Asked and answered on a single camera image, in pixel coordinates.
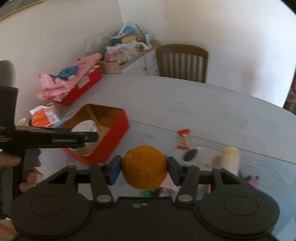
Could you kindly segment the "person's left hand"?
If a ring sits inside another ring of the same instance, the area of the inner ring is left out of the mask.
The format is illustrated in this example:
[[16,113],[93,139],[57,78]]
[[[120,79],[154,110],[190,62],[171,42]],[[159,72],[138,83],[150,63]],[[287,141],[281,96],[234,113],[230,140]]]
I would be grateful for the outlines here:
[[[21,161],[21,158],[6,152],[1,152],[1,168],[17,166]],[[26,175],[25,182],[20,183],[19,189],[22,192],[28,191],[38,183],[42,182],[43,174],[36,168]]]

